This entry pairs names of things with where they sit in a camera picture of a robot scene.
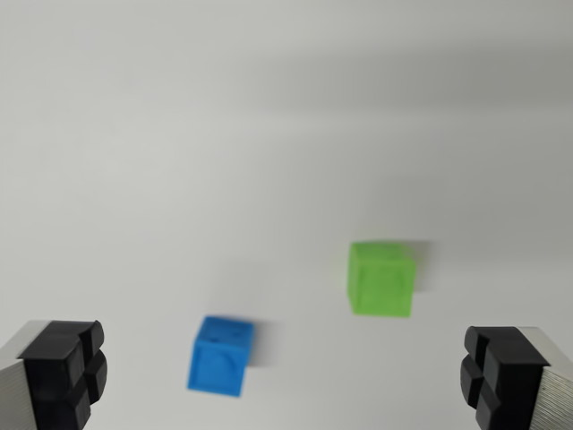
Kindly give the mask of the black padded gripper right finger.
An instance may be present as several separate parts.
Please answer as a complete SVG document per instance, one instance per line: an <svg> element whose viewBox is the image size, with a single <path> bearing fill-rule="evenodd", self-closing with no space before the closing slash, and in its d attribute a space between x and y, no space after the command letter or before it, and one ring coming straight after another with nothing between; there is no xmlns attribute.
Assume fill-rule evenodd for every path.
<svg viewBox="0 0 573 430"><path fill-rule="evenodd" d="M485 430L572 428L572 360L537 327L466 330L460 387Z"/></svg>

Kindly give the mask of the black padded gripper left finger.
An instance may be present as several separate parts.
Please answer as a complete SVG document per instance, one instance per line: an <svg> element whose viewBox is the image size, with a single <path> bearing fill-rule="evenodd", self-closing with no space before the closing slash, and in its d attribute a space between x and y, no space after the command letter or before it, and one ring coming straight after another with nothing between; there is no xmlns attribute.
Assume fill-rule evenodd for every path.
<svg viewBox="0 0 573 430"><path fill-rule="evenodd" d="M80 430L107 383L99 321L26 322L1 347L1 427Z"/></svg>

